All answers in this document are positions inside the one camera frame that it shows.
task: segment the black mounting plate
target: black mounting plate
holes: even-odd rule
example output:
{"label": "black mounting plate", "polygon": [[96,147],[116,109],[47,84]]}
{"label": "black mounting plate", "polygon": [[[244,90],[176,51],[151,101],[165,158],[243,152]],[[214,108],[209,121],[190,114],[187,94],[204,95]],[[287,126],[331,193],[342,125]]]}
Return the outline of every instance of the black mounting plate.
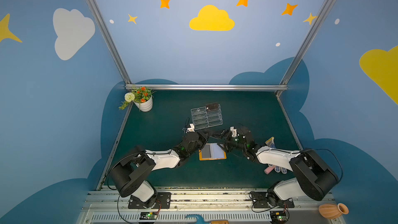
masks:
{"label": "black mounting plate", "polygon": [[[170,208],[171,195],[172,195],[172,193],[170,193],[170,192],[158,192],[157,200],[159,200],[162,203],[162,209]],[[145,209],[142,205],[142,202],[136,201],[132,195],[130,196],[128,208],[129,209]],[[159,209],[159,202],[155,202],[155,206],[153,206],[152,209],[154,209],[154,210]]]}
{"label": "black mounting plate", "polygon": [[[267,198],[266,198],[267,192],[258,192],[258,191],[253,191],[251,192],[251,196],[253,199],[256,199],[255,202],[253,202],[253,208],[270,208],[267,204]],[[295,204],[293,203],[293,199],[289,198],[285,201],[280,200],[280,208],[285,207],[284,203],[286,204],[286,207],[288,208],[294,208]]]}

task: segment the clear acrylic organizer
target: clear acrylic organizer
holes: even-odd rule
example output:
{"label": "clear acrylic organizer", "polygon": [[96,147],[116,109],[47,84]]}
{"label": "clear acrylic organizer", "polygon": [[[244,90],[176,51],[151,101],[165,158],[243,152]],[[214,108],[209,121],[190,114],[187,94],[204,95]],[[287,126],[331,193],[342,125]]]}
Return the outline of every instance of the clear acrylic organizer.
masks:
{"label": "clear acrylic organizer", "polygon": [[217,109],[210,111],[206,107],[191,109],[191,115],[195,130],[222,125],[220,104],[218,104]]}

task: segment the white flower pot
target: white flower pot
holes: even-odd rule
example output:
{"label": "white flower pot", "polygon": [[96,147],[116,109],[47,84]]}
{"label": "white flower pot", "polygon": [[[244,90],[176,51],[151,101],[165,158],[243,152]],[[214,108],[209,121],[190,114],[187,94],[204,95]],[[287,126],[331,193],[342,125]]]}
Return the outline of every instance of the white flower pot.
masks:
{"label": "white flower pot", "polygon": [[153,102],[152,99],[153,99],[153,97],[151,96],[150,99],[147,100],[147,101],[144,102],[144,103],[137,103],[137,102],[134,102],[134,104],[138,107],[138,109],[139,109],[140,111],[142,111],[142,112],[148,112],[149,110],[152,109],[152,102]]}

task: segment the vase opening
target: vase opening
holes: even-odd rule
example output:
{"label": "vase opening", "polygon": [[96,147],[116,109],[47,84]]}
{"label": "vase opening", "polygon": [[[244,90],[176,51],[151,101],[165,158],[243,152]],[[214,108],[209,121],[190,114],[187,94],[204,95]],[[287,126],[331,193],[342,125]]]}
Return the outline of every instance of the vase opening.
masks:
{"label": "vase opening", "polygon": [[343,203],[337,204],[339,211],[342,212],[343,214],[348,214],[348,207],[344,205]]}

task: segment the potted plant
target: potted plant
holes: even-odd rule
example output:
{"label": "potted plant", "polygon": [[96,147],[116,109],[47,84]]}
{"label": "potted plant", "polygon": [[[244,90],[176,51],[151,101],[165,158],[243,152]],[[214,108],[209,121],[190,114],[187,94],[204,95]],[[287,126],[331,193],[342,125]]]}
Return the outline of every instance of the potted plant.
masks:
{"label": "potted plant", "polygon": [[133,88],[131,92],[125,94],[125,101],[119,107],[120,110],[125,109],[131,102],[142,112],[148,112],[152,109],[152,91],[150,88],[139,87]]}

